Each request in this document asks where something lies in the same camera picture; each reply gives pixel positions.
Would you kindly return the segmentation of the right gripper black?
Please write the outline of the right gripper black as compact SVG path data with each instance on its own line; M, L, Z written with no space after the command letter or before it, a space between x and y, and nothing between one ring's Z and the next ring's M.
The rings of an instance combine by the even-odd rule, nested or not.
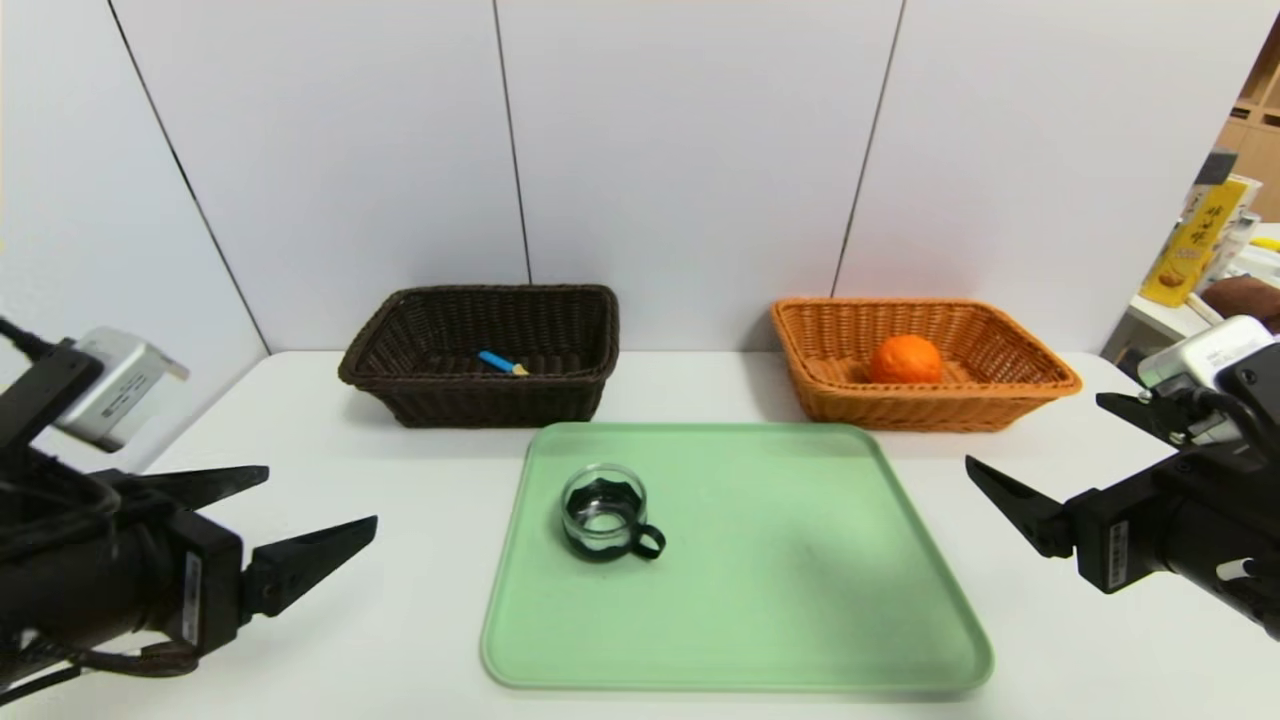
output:
M1180 400L1144 391L1138 396L1097 393L1094 402L1171 447L1194 438L1194 418ZM1257 468L1257 454L1242 445L1178 454L1073 500L1070 523L1064 503L965 456L970 482L1042 557L1070 559L1074 529L1079 574L1107 594L1157 571L1176 574L1211 594L1257 594L1256 580L1219 575L1221 565L1257 556L1257 530L1207 501L1231 496L1229 487L1256 479Z

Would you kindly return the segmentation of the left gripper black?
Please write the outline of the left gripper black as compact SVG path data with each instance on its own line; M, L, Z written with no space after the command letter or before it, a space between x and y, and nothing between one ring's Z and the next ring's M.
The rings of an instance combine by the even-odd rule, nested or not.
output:
M93 473L118 493L114 512L69 512L3 556L4 655L61 657L138 632L209 653L241 624L283 614L375 539L379 518L361 518L257 547L241 574L242 539L201 511L269 477L264 465Z

